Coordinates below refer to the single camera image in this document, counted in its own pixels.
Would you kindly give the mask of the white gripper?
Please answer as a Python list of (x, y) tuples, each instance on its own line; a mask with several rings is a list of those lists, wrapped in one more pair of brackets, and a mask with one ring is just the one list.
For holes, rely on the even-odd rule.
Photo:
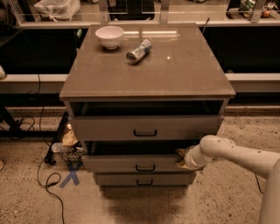
[(213, 156), (207, 155), (199, 144), (184, 149), (176, 149), (176, 152), (184, 159), (184, 161), (176, 163), (176, 166), (186, 170), (198, 170), (214, 159)]

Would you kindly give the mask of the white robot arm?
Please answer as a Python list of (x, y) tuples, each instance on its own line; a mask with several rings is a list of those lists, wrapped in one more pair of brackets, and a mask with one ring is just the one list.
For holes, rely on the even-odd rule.
[(258, 224), (280, 224), (280, 154), (236, 145), (232, 140), (208, 135), (199, 144), (176, 149), (180, 168), (196, 171), (214, 160), (227, 160), (266, 179)]

